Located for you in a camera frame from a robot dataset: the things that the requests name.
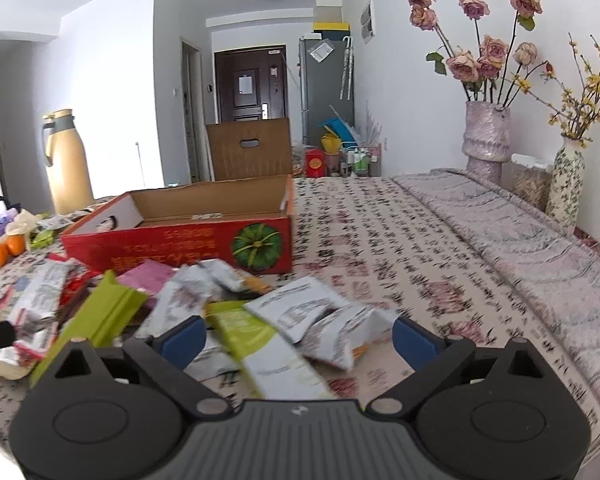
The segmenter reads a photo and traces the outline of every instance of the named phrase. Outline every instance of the refrigerator handle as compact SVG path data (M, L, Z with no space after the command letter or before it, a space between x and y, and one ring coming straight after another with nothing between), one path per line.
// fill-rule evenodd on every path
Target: refrigerator handle
M309 99L306 84L306 46L304 44L304 38L300 38L299 41L299 53L300 53L300 100L302 107L302 143L305 145L309 144Z

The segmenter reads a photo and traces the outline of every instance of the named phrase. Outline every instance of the box lid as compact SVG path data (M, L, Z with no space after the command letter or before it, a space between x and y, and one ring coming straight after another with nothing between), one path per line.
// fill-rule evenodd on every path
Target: box lid
M289 120L208 124L216 180L291 174Z

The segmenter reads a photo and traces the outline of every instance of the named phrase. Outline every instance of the green pumpkin print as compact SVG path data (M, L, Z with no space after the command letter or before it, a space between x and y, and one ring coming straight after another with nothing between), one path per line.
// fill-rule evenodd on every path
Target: green pumpkin print
M267 270L282 256L282 236L280 231L266 224L250 224L238 231L231 252L245 269Z

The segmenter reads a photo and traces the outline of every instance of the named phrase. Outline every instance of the dark brown front door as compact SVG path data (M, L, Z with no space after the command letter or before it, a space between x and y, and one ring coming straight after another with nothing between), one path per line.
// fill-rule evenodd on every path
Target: dark brown front door
M285 47L216 53L220 121L286 117Z

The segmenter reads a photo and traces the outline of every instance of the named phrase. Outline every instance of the thermos handle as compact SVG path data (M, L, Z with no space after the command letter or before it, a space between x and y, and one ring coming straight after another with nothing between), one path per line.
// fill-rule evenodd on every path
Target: thermos handle
M45 156L45 165L50 168L54 164L54 160L51 158L51 152L49 148L51 147L51 138L49 135L45 135L45 130L54 127L54 123L45 123L42 126L42 151Z

